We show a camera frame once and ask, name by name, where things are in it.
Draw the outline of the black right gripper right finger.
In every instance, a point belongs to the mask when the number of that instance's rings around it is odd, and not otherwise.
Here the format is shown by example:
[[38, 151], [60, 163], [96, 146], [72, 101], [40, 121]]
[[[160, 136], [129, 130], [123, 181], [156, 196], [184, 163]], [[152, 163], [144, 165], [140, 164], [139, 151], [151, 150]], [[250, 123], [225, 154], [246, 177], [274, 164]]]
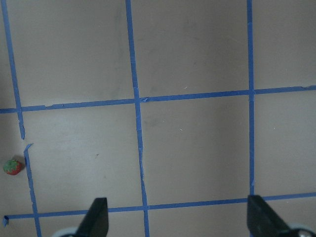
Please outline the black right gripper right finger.
[[247, 198], [247, 227], [253, 237], [290, 237], [290, 227], [259, 195]]

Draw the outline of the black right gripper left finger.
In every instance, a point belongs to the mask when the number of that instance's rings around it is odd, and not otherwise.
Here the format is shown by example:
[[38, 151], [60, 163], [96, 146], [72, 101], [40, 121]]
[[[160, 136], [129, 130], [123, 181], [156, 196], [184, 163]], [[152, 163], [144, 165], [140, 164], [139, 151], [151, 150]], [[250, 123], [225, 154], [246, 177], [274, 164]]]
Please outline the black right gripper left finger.
[[76, 237], [106, 237], [109, 230], [108, 203], [106, 197], [96, 198], [83, 221], [79, 225]]

